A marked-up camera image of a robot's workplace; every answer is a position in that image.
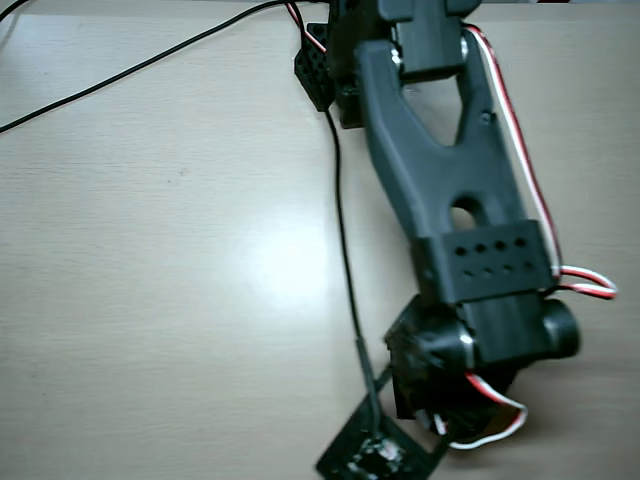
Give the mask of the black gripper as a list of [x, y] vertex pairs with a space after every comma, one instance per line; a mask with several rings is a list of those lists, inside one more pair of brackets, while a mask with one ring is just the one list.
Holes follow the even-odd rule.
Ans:
[[519, 403], [507, 391], [512, 356], [491, 363], [519, 319], [518, 298], [459, 307], [414, 297], [387, 330], [397, 416], [418, 419], [438, 435], [511, 435]]

